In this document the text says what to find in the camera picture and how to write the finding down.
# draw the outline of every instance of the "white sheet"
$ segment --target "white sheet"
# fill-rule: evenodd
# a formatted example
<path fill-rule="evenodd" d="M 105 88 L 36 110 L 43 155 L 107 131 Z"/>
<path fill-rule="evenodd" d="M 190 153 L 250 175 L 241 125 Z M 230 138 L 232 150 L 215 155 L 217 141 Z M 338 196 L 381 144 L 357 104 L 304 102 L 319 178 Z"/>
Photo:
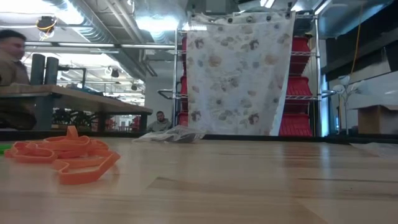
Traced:
<path fill-rule="evenodd" d="M 294 12 L 196 16 L 187 39 L 189 126 L 210 134 L 278 135 Z"/>

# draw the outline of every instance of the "man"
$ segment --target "man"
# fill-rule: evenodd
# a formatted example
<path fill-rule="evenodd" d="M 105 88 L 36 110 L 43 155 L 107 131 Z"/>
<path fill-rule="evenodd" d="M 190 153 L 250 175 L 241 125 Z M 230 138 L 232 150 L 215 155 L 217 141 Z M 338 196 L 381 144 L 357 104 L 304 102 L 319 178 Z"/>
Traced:
<path fill-rule="evenodd" d="M 162 111 L 158 111 L 156 113 L 157 121 L 154 121 L 147 128 L 148 132 L 154 131 L 166 131 L 172 127 L 172 123 L 164 118 L 164 113 Z"/>
<path fill-rule="evenodd" d="M 13 30 L 0 30 L 0 86 L 29 85 L 25 65 L 26 37 Z M 27 99 L 0 98 L 0 127 L 32 129 L 36 123 L 34 103 Z"/>

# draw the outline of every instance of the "wood grain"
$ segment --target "wood grain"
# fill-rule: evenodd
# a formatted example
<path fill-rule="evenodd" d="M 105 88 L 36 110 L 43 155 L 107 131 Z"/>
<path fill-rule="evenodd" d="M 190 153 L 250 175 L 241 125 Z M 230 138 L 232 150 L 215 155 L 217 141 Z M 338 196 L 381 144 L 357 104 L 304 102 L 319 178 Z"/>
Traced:
<path fill-rule="evenodd" d="M 55 98 L 57 108 L 70 108 L 81 111 L 91 112 L 113 112 L 113 113 L 131 113 L 145 112 L 152 113 L 152 109 L 142 106 L 131 105 L 119 100 L 107 97 L 92 95 L 78 90 L 72 90 L 57 85 L 15 85 L 0 87 L 0 95 L 27 94 L 27 93 L 52 93 L 60 97 Z"/>
<path fill-rule="evenodd" d="M 398 161 L 302 142 L 132 143 L 99 181 L 0 158 L 1 223 L 398 223 Z"/>

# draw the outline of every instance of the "table leg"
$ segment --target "table leg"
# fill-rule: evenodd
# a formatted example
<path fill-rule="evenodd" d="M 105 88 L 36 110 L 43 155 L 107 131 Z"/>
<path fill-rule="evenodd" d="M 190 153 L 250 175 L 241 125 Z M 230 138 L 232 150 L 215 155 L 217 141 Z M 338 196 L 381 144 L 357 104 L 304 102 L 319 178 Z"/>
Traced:
<path fill-rule="evenodd" d="M 105 124 L 106 124 L 106 114 L 105 113 L 98 113 L 98 132 L 105 131 Z"/>
<path fill-rule="evenodd" d="M 147 130 L 148 115 L 142 114 L 139 120 L 139 131 L 144 133 Z"/>
<path fill-rule="evenodd" d="M 50 131 L 52 124 L 52 114 L 54 108 L 54 99 L 52 96 L 36 98 L 35 117 L 36 131 Z"/>

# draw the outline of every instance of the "black cylinder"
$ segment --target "black cylinder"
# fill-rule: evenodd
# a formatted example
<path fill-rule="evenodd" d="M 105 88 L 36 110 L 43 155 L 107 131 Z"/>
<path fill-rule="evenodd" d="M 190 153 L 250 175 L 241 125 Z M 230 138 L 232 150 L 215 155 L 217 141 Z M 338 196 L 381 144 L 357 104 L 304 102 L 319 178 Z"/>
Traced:
<path fill-rule="evenodd" d="M 57 84 L 58 63 L 59 63 L 59 61 L 55 57 L 47 58 L 47 64 L 45 67 L 44 84 L 46 84 L 46 85 Z"/>
<path fill-rule="evenodd" d="M 33 54 L 32 71 L 30 72 L 31 85 L 43 85 L 44 65 L 45 65 L 45 56 L 41 54 Z"/>

